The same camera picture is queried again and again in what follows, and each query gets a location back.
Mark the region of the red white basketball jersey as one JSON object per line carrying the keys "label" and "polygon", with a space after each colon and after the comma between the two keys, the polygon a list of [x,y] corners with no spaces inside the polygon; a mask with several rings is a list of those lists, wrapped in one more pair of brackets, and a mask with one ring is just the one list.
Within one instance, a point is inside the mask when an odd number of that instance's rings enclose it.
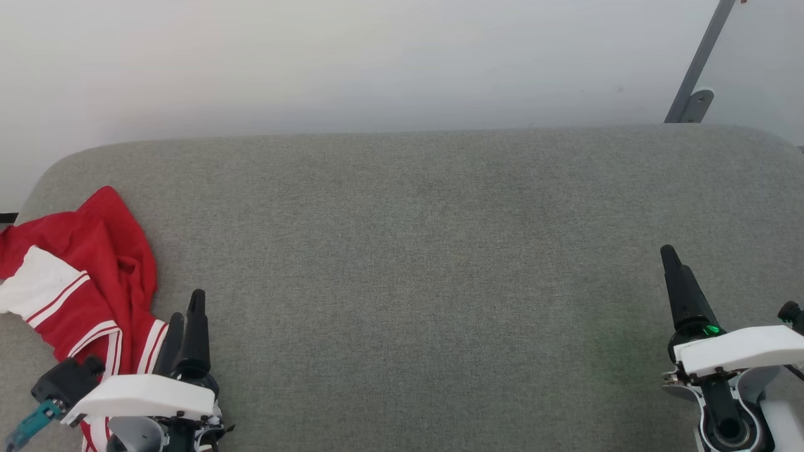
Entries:
{"label": "red white basketball jersey", "polygon": [[156,290],[146,235],[109,186],[0,232],[0,314],[22,318],[58,361],[100,358],[103,379],[155,369],[168,329],[151,312]]}

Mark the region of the grey fabric sofa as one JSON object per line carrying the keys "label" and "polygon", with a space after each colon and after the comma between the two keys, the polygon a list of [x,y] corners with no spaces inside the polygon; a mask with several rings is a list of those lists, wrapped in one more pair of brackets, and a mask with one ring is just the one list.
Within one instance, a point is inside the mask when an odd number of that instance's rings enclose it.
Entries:
{"label": "grey fabric sofa", "polygon": [[102,186],[155,315],[206,292],[221,452],[690,452],[661,246],[729,331],[804,305],[804,152],[750,128],[139,141],[55,163],[18,223]]}

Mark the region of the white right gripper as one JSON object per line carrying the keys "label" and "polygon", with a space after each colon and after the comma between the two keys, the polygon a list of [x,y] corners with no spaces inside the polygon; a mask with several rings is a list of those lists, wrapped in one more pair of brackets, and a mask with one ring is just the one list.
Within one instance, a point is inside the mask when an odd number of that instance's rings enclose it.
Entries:
{"label": "white right gripper", "polygon": [[661,246],[667,296],[675,334],[668,344],[675,371],[669,379],[702,379],[753,367],[804,363],[804,336],[783,325],[726,332],[716,320],[691,268],[671,244]]}

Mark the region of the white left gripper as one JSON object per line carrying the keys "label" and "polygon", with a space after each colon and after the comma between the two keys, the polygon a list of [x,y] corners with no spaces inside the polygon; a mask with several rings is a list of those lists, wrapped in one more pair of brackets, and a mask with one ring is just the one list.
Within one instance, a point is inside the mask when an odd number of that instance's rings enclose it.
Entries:
{"label": "white left gripper", "polygon": [[168,378],[175,371],[184,380],[213,380],[209,348],[209,319],[206,295],[195,289],[190,295],[186,325],[184,316],[173,313],[159,349],[153,373],[113,375],[101,381],[66,414],[62,424],[73,424],[79,417],[91,421],[112,417],[182,417],[200,421],[218,417],[220,409],[212,389]]}

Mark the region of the grey metal post bracket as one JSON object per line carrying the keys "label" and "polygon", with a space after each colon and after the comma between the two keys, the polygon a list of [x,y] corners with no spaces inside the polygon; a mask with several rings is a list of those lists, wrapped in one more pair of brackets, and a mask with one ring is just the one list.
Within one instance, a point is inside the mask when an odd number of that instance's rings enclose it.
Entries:
{"label": "grey metal post bracket", "polygon": [[682,108],[680,117],[677,120],[678,123],[702,123],[714,98],[715,92],[711,89],[701,89],[694,92],[694,94],[690,95],[688,98],[686,106]]}

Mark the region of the grey metal post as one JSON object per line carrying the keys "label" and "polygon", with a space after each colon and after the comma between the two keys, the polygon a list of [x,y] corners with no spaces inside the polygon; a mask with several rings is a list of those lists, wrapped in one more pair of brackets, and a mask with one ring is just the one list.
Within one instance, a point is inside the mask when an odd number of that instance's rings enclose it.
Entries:
{"label": "grey metal post", "polygon": [[707,29],[704,31],[700,44],[692,58],[692,61],[687,68],[686,74],[682,80],[680,88],[676,92],[675,98],[671,103],[671,107],[667,112],[664,123],[693,123],[700,121],[694,117],[687,119],[687,107],[692,100],[695,100],[694,88],[706,66],[707,60],[712,53],[718,37],[727,22],[736,0],[719,0],[711,20],[707,24]]}

